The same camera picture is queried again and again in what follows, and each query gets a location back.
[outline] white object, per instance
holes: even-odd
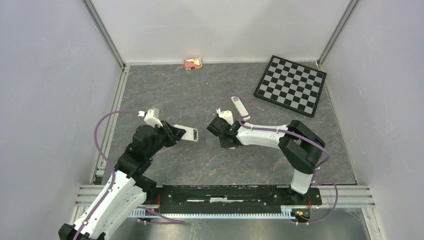
[[[262,126],[262,125],[253,125],[250,123],[245,123],[247,127],[250,128],[267,128],[275,129],[275,131],[262,131],[262,130],[251,130],[249,128],[240,127],[238,130],[237,138],[243,145],[260,145],[265,147],[271,147],[275,149],[280,149],[278,144],[280,143],[280,138],[285,134],[282,132],[277,132],[277,129],[287,130],[287,125],[281,126]]]
[[[174,127],[179,129],[184,129],[185,134],[182,136],[181,140],[197,142],[199,140],[199,130],[197,128],[192,128],[189,126],[183,126],[175,124]]]
[[[232,96],[231,102],[232,104],[234,104],[234,107],[237,109],[237,112],[238,114],[240,114],[241,117],[246,116],[246,117],[243,117],[243,121],[247,122],[249,119],[251,119],[251,116],[247,116],[249,113],[246,110],[240,98],[236,96]]]
[[[88,222],[84,222],[103,194],[109,191],[109,184],[104,186],[91,206],[74,222],[74,228],[78,230],[82,224],[86,224],[82,229],[82,234],[89,233],[90,238],[97,239],[104,232],[106,238],[110,239],[130,213],[146,201],[146,193],[135,184],[136,181],[133,178],[127,178],[125,173],[117,171],[112,191],[101,202]]]
[[[159,120],[159,108],[152,108],[147,111],[147,114],[144,117],[144,121],[146,124],[155,127],[158,125],[159,127],[163,127],[164,125],[161,123],[161,120]]]
[[[224,119],[227,123],[230,125],[233,125],[234,119],[233,119],[233,113],[231,111],[221,111],[220,108],[216,109],[216,114],[218,114],[218,117]]]
[[[298,170],[294,170],[293,179],[290,187],[298,193],[305,194],[311,185],[313,174],[306,174]]]
[[[280,138],[283,137],[285,133],[277,132],[277,130],[288,130],[287,125],[261,126],[253,125],[250,123],[245,123],[245,125],[250,128],[275,129],[275,131],[251,130],[249,128],[240,127],[238,130],[237,139],[241,144],[260,145],[279,150],[280,147],[278,144],[280,143]],[[305,174],[295,169],[290,186],[294,191],[300,194],[305,194],[311,186],[311,179],[312,174]]]

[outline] small box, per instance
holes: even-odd
[[[200,57],[186,59],[184,60],[184,67],[185,70],[200,69],[202,67],[202,60]]]

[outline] gray floor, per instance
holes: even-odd
[[[314,209],[312,219],[327,209]],[[147,225],[128,218],[112,240],[369,240],[361,209],[336,209],[331,217],[309,226],[288,220],[185,219],[184,225]]]
[[[237,94],[253,104],[250,123],[275,126],[300,120],[325,141],[332,158],[319,170],[318,182],[355,183],[327,91],[323,90],[313,118],[258,99],[253,92],[266,65],[216,63],[194,70],[185,70],[182,64],[132,66],[121,110],[146,111],[156,107],[161,109],[161,120],[199,129],[198,142],[181,141],[159,151],[146,177],[159,185],[290,184],[293,169],[280,150],[263,146],[221,149],[218,138],[206,130],[220,99]],[[238,117],[230,100],[221,109],[231,110]],[[136,127],[142,124],[142,118],[133,114],[119,115],[109,152],[114,164],[131,142]],[[103,183],[109,176],[110,171],[106,171]]]

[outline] aluminum frame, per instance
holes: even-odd
[[[371,240],[385,240],[386,236],[383,232],[382,222],[377,209],[362,208],[362,214]]]
[[[116,91],[113,96],[113,102],[110,108],[110,112],[117,111],[121,107],[125,86],[127,84],[129,70],[130,70],[130,66],[126,66],[121,72],[121,75],[119,77],[119,82],[116,86]],[[119,116],[119,113],[110,116],[107,119],[106,127],[104,128],[104,133],[102,135],[103,139],[101,141],[100,149],[102,150],[102,152],[104,153],[106,157],[109,155],[109,150],[111,149],[112,138],[114,136],[115,126],[117,124],[118,116]],[[96,178],[103,179],[103,175],[105,173],[105,168],[106,168],[106,161],[102,158],[102,156],[98,152],[96,153],[95,161],[96,161],[96,164],[94,169],[91,171],[91,176],[90,176],[92,183],[96,181]]]
[[[93,2],[91,0],[82,0],[82,2],[84,3],[84,6],[87,8],[88,13],[93,19],[95,26],[100,32],[100,35],[103,37],[104,42],[106,43],[107,47],[111,51],[116,62],[121,67],[121,69],[125,68],[125,62],[122,59],[117,47],[115,46],[114,41],[109,35],[108,30],[106,30],[105,24],[103,24],[103,21],[100,18],[99,13],[97,12]]]
[[[84,213],[88,207],[93,203],[96,197],[104,189],[104,185],[82,185],[79,189],[78,196],[76,198],[74,210],[70,222],[73,223],[74,220]],[[286,188],[287,185],[277,186],[281,188]],[[333,186],[319,186],[319,191],[321,192],[322,205],[313,206],[315,208],[326,208],[329,209],[333,206],[335,201],[336,191]],[[339,185],[338,188],[338,204],[336,208],[338,209],[375,209],[376,205],[374,199],[371,195],[370,188],[365,185]],[[156,205],[142,205],[147,208],[157,208]],[[281,206],[282,208],[292,208],[292,209],[304,209],[307,206]]]
[[[318,60],[316,61],[319,68],[321,68],[321,65],[323,64],[323,62],[326,60],[327,56],[329,55],[331,49],[333,48],[336,40],[339,38],[340,33],[343,31],[343,28],[345,27],[346,22],[348,21],[349,17],[354,11],[358,2],[359,0],[350,0],[349,4],[344,10],[343,15],[341,16],[340,20],[337,23],[337,26],[335,27],[333,33],[330,36],[330,39],[325,45],[324,50],[321,53],[321,56],[319,56]]]

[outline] white wall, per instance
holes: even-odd
[[[387,239],[424,230],[424,2],[360,1],[324,68],[361,182]]]
[[[93,0],[123,60],[317,60],[349,0]]]
[[[59,239],[120,70],[80,0],[1,1],[0,45],[0,239]]]

